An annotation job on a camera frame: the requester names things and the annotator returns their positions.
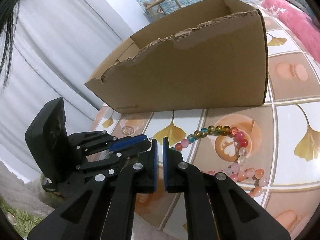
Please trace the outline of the pink floral blanket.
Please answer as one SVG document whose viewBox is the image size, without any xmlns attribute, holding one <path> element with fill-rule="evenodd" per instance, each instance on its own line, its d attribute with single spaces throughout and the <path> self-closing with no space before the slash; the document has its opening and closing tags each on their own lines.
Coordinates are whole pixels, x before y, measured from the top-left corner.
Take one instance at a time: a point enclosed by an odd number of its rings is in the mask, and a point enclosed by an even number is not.
<svg viewBox="0 0 320 240">
<path fill-rule="evenodd" d="M 319 63 L 319 28 L 305 12 L 286 0 L 260 0 L 261 6 L 287 26 Z"/>
</svg>

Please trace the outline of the white curtain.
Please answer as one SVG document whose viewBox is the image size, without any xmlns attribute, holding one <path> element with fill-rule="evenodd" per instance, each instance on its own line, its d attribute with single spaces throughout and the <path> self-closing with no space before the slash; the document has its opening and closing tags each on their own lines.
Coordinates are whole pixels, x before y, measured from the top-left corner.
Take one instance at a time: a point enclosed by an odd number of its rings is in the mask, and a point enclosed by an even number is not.
<svg viewBox="0 0 320 240">
<path fill-rule="evenodd" d="M 85 82 L 131 28 L 105 0 L 21 0 L 9 82 L 1 91 L 1 161 L 25 182 L 40 169 L 25 132 L 63 98 L 68 133 L 89 130 L 103 102 Z"/>
</svg>

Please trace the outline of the tile pattern table mat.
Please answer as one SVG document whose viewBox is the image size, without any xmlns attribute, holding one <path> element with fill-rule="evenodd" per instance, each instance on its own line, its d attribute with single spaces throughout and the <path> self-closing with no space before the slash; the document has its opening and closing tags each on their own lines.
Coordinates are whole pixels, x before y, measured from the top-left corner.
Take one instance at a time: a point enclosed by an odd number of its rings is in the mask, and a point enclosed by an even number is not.
<svg viewBox="0 0 320 240">
<path fill-rule="evenodd" d="M 319 205 L 319 63 L 287 26 L 259 9 L 268 41 L 264 105 L 145 114 L 103 106 L 93 128 L 167 137 L 201 171 L 229 175 L 297 239 Z"/>
</svg>

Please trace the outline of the brown cardboard box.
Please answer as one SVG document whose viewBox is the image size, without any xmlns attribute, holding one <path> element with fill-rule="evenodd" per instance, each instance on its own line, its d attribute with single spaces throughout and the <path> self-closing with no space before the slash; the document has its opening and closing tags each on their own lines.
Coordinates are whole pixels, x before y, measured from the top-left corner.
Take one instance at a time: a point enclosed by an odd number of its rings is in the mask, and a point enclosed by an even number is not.
<svg viewBox="0 0 320 240">
<path fill-rule="evenodd" d="M 123 41 L 86 87 L 119 113 L 255 107 L 265 102 L 266 28 L 240 0 L 204 0 Z"/>
</svg>

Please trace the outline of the wooden chair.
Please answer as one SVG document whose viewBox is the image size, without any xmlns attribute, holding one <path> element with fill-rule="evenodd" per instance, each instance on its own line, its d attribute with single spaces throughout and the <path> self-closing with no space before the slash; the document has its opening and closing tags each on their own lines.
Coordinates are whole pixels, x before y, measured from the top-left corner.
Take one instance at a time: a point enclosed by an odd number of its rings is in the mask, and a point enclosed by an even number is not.
<svg viewBox="0 0 320 240">
<path fill-rule="evenodd" d="M 143 7 L 145 12 L 150 14 L 154 21 L 157 21 L 168 14 L 163 7 L 163 4 L 167 1 L 168 0 L 149 0 L 143 3 Z M 182 9 L 182 5 L 178 0 L 174 0 L 174 2 L 178 9 Z"/>
</svg>

